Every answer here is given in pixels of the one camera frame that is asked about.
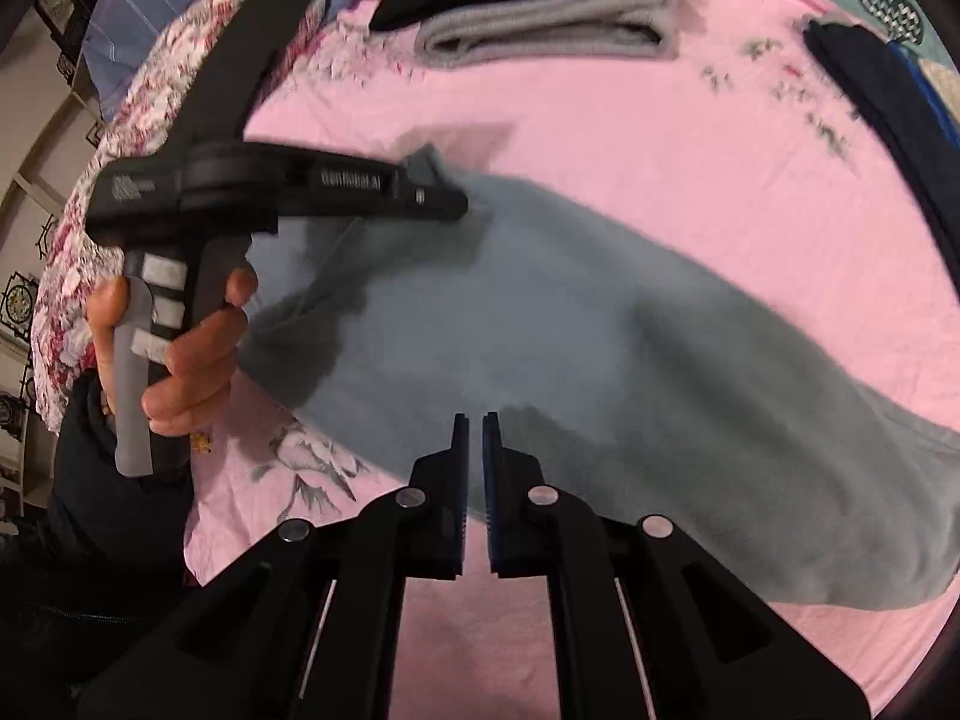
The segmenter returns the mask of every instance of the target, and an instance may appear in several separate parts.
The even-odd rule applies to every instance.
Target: human hand
[[[170,376],[144,392],[140,406],[150,429],[161,436],[183,436],[209,424],[227,403],[230,378],[236,370],[234,352],[247,328],[241,307],[256,292],[256,274],[238,268],[227,279],[227,306],[173,341],[163,362]],[[93,333],[97,370],[116,413],[113,388],[113,330],[130,301],[127,279],[101,284],[86,303],[86,321]]]

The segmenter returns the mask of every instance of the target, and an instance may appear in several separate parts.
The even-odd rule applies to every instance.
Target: gripper handle
[[[189,436],[158,436],[140,405],[148,386],[170,375],[167,346],[224,306],[227,278],[245,263],[250,236],[129,250],[130,304],[113,339],[117,470],[128,477],[176,469],[190,460]]]

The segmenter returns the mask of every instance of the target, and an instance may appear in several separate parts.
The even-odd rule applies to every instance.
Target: bed
[[[944,45],[947,45],[954,59],[957,59],[960,56],[960,31],[958,31],[960,2],[957,0],[918,0],[918,2],[936,25]],[[320,41],[311,47],[309,56],[322,57],[329,48],[329,42],[325,44]],[[336,69],[328,68],[328,70],[331,74],[335,71],[349,74],[352,71],[342,64]],[[256,396],[250,389],[239,386],[238,391],[246,392],[248,403],[256,402]],[[285,440],[296,440],[296,436],[285,427],[290,422],[289,415],[285,412],[277,408],[271,410],[269,404],[264,404],[259,409],[259,413],[266,422],[259,425],[260,431],[256,434],[258,437],[254,438],[250,433],[251,425],[256,424],[256,420],[251,415],[243,418],[238,412],[232,412],[224,419],[220,426],[224,430],[223,437],[229,437],[236,445],[245,445],[246,449],[253,447],[254,450],[257,450],[256,442],[264,440],[264,437],[267,437],[267,442],[270,443],[274,443],[277,437],[280,437],[280,444],[277,446],[282,445]],[[309,437],[306,443],[311,446],[311,451],[315,451],[318,455],[325,451],[333,452],[333,447],[329,446],[329,442],[325,442],[321,436]],[[268,449],[270,447],[259,447],[261,452],[266,452]],[[218,568],[223,567],[223,561],[229,559],[230,552],[235,554],[237,550],[244,549],[252,539],[255,541],[275,523],[278,514],[275,507],[264,507],[260,511],[254,509],[252,513],[238,510],[238,503],[242,501],[233,495],[235,488],[232,488],[232,485],[239,485],[241,482],[248,484],[253,475],[259,474],[261,484],[278,485],[277,499],[290,498],[291,507],[285,514],[291,514],[291,512],[312,514],[311,518],[324,521],[331,517],[340,517],[350,511],[346,505],[338,507],[337,511],[324,509],[318,504],[315,494],[308,493],[303,488],[300,490],[293,488],[291,491],[286,482],[293,478],[290,474],[296,474],[296,471],[288,467],[286,470],[290,471],[290,474],[285,482],[282,475],[286,471],[279,467],[283,466],[282,463],[251,466],[248,461],[246,466],[237,464],[227,470],[227,475],[218,477],[217,474],[224,473],[224,464],[227,459],[226,456],[217,453],[218,450],[214,448],[212,458],[198,459],[195,465],[198,478],[198,517],[200,521],[205,514],[213,517],[214,520],[222,519],[221,524],[224,527],[223,538],[216,545],[211,544],[216,541],[213,538],[215,531],[204,534],[200,529],[191,533],[191,538],[196,539],[193,542],[193,547],[197,550],[194,565],[198,565],[197,560],[202,562],[203,549],[208,551],[205,554],[209,556],[213,555],[210,550],[214,546],[222,550],[216,560],[206,566],[205,579],[208,579]],[[343,462],[347,463],[348,469],[356,472],[357,466],[349,466],[352,460],[352,458],[343,459]],[[247,514],[253,519],[246,519]],[[875,683],[864,685],[872,690],[872,703],[875,709],[880,711],[877,716],[886,720],[947,718],[953,717],[955,707],[960,706],[958,597],[960,597],[960,581],[954,581],[943,596],[913,610],[870,614],[851,613],[848,610],[836,608],[826,610],[825,608],[784,607],[780,611],[787,619],[794,621],[814,643],[846,668],[851,668],[850,662],[853,661],[860,661],[862,664],[863,653],[871,649],[875,650],[875,656],[891,653],[899,655],[899,660],[893,664],[893,668],[887,668],[885,671],[877,669]],[[891,666],[890,659],[884,659],[884,664],[880,665]],[[861,678],[861,685],[870,680],[870,676],[866,673],[858,675],[858,678]]]

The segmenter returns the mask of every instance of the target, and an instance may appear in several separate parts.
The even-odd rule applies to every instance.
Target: black sleeve
[[[74,385],[56,446],[48,514],[59,557],[136,574],[181,571],[193,503],[190,466],[128,479],[113,464],[115,447],[99,377],[88,370]]]

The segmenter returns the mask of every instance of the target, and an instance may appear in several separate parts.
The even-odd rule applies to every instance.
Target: gray cloth
[[[939,594],[960,555],[960,436],[846,375],[702,266],[522,181],[409,160],[459,223],[285,220],[259,237],[244,370],[405,477],[453,415],[606,517],[675,519],[770,601]],[[474,447],[469,502],[483,508]]]
[[[452,68],[524,56],[673,58],[671,0],[517,0],[446,11],[421,24],[416,56]]]

